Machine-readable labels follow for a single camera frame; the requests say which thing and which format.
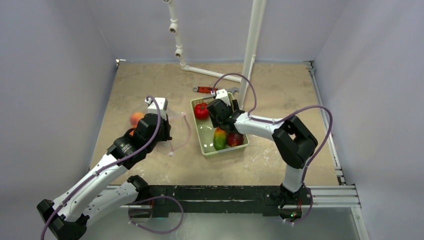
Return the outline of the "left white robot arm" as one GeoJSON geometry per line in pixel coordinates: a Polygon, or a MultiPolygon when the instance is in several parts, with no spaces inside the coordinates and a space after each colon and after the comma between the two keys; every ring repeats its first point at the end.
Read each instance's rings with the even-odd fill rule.
{"type": "Polygon", "coordinates": [[[116,192],[101,192],[117,177],[144,160],[159,142],[172,139],[168,115],[148,113],[136,128],[117,138],[106,153],[81,180],[54,200],[44,199],[37,210],[44,221],[40,239],[50,231],[58,240],[78,240],[90,225],[122,205],[138,205],[149,199],[148,185],[134,176],[116,192]]]}

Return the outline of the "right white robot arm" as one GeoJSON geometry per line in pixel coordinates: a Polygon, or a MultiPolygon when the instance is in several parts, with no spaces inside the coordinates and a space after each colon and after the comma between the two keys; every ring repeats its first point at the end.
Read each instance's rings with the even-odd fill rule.
{"type": "Polygon", "coordinates": [[[299,117],[271,119],[237,109],[221,99],[207,104],[214,127],[228,134],[254,135],[275,143],[286,163],[280,196],[288,204],[300,198],[308,162],[315,156],[318,140],[299,117]]]}

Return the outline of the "light green plastic basket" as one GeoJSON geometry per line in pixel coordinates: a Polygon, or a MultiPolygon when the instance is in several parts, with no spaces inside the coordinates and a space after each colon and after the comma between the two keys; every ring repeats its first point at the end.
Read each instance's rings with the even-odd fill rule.
{"type": "Polygon", "coordinates": [[[243,143],[239,146],[230,147],[226,145],[225,149],[216,150],[213,144],[213,137],[215,128],[211,122],[211,119],[199,120],[195,117],[195,106],[202,103],[210,103],[213,100],[213,96],[193,98],[190,101],[191,104],[191,115],[194,120],[194,129],[199,142],[201,153],[205,158],[217,157],[233,152],[244,151],[250,144],[247,135],[243,136],[243,143]]]}

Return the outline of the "pink toy peach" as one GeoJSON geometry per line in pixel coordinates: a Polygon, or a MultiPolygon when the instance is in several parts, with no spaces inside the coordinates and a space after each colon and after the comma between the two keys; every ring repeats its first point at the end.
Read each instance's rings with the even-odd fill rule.
{"type": "Polygon", "coordinates": [[[145,116],[145,114],[143,112],[135,112],[133,113],[130,118],[129,118],[129,122],[130,124],[134,127],[137,126],[138,122],[145,116]]]}

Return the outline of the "dark red toy apple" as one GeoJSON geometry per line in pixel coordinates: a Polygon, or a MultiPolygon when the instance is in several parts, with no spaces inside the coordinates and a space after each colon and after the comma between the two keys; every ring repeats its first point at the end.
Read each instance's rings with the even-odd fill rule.
{"type": "Polygon", "coordinates": [[[226,144],[229,147],[238,147],[244,142],[244,135],[240,133],[229,133],[226,137],[226,144]]]}

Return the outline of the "green orange toy mango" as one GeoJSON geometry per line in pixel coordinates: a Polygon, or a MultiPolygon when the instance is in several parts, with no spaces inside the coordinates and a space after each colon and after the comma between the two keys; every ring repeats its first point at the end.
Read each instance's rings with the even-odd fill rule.
{"type": "Polygon", "coordinates": [[[217,127],[213,135],[213,146],[216,151],[220,151],[226,148],[227,145],[227,133],[221,128],[217,127]]]}

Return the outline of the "red toy tomato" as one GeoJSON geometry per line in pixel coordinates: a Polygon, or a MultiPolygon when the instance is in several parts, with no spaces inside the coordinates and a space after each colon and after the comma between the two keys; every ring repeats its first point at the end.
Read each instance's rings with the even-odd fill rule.
{"type": "Polygon", "coordinates": [[[202,102],[194,107],[194,117],[197,120],[206,120],[209,118],[209,110],[207,109],[208,104],[202,102]]]}

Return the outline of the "clear zip top bag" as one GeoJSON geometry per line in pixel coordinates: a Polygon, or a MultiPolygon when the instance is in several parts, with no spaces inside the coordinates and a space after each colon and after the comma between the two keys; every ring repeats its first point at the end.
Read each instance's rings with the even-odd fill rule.
{"type": "MultiPolygon", "coordinates": [[[[129,129],[130,127],[135,128],[135,126],[130,124],[130,116],[135,112],[143,112],[145,115],[147,114],[147,106],[139,105],[132,109],[132,112],[127,116],[124,125],[125,129],[129,129]]],[[[186,112],[178,111],[174,107],[168,107],[166,113],[171,126],[170,135],[172,140],[160,141],[156,144],[153,151],[160,155],[172,157],[190,141],[192,130],[187,120],[186,112]]]]}

